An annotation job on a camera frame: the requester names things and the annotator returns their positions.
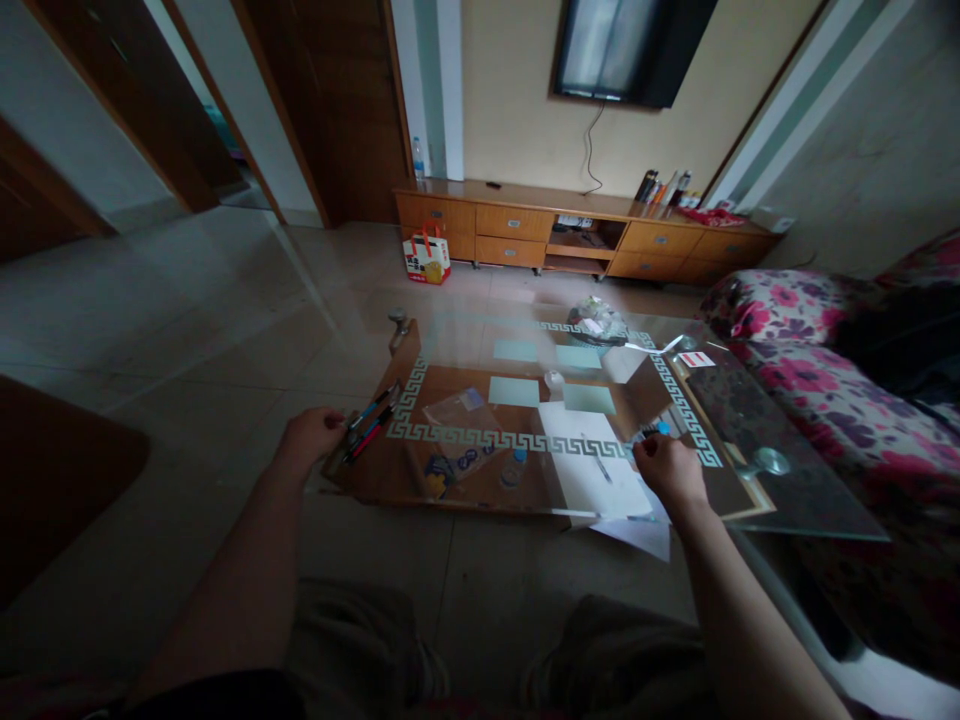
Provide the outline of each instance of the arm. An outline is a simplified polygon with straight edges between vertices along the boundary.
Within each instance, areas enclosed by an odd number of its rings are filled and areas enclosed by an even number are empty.
[[[194,680],[279,668],[296,609],[303,488],[336,447],[345,418],[314,408],[293,418],[240,518],[127,698],[127,708]]]
[[[637,445],[634,456],[683,542],[707,667],[723,711],[745,719],[849,720],[711,509],[696,453],[655,435]]]

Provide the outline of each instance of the greek key pattern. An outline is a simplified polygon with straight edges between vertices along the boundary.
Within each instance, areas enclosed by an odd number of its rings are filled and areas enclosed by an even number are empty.
[[[556,332],[584,332],[579,326],[568,325],[566,323],[517,320],[514,318],[473,313],[442,313],[435,315],[432,326],[423,340],[420,354],[414,362],[410,377],[407,379],[403,393],[400,395],[400,401],[393,414],[393,421],[387,426],[387,437],[400,440],[442,442],[451,445],[474,445],[480,447],[493,445],[499,449],[555,452],[566,453],[568,455],[586,455],[589,457],[616,458],[621,460],[627,460],[632,457],[633,448],[629,443],[603,442],[600,440],[584,440],[583,438],[564,438],[527,433],[508,433],[492,430],[480,431],[473,428],[435,427],[424,423],[412,423],[410,416],[413,408],[417,404],[417,397],[420,395],[423,379],[430,365],[429,358],[436,347],[438,338],[437,330],[443,326],[443,323],[447,319],[453,319],[457,322],[466,320],[468,322],[485,322],[513,327],[538,327],[543,330]],[[640,341],[645,347],[656,347],[653,339],[647,333],[630,331],[628,335],[630,339]],[[672,373],[659,356],[651,355],[651,359],[654,361],[660,377],[670,392],[670,396],[673,398],[687,427],[690,429],[690,433],[698,448],[697,453],[700,455],[700,461],[705,467],[721,467],[722,463],[720,458],[714,451],[706,433],[704,433],[699,420],[697,420],[696,414],[690,408],[686,397],[683,395],[683,391],[677,386]]]
[[[653,342],[653,338],[647,333],[636,333],[636,335],[644,347],[657,347],[656,343]],[[673,377],[673,373],[670,372],[670,368],[667,367],[663,356],[651,355],[650,360],[660,374],[660,379],[663,380],[663,384],[667,387],[667,392],[669,392],[670,397],[673,398],[673,404],[677,406],[680,417],[683,418],[687,429],[690,431],[693,443],[697,446],[697,455],[700,456],[700,462],[703,463],[704,467],[723,467],[723,461],[720,459],[720,456],[717,455],[717,451],[713,449],[713,443],[711,443],[710,438],[707,437],[707,433],[700,424],[700,419],[690,407],[690,403],[683,394],[683,390],[681,390],[677,384],[676,378]]]

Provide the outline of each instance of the pants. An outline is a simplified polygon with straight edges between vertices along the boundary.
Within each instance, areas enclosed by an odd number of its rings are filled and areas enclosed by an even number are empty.
[[[307,717],[397,717],[429,685],[403,593],[302,581],[286,669]],[[719,718],[699,630],[585,597],[550,656],[545,708],[575,717]]]

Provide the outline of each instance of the glass tabletop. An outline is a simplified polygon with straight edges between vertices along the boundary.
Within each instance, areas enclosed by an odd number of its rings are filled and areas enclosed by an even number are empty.
[[[886,538],[699,321],[597,313],[589,299],[419,299],[377,298],[407,332],[383,347],[390,361],[371,412],[350,433],[346,459],[328,459],[321,489],[577,525],[656,522],[632,447],[663,432],[696,449],[729,525]]]

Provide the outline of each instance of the floral cushion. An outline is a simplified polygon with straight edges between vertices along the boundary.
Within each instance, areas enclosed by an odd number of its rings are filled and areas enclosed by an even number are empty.
[[[717,283],[700,317],[721,338],[829,344],[840,322],[885,293],[876,283],[806,270],[741,270]]]
[[[960,683],[960,436],[828,348],[730,348],[890,535],[797,539],[804,564],[870,647]]]
[[[877,283],[891,290],[960,283],[960,228],[921,245],[879,275]]]

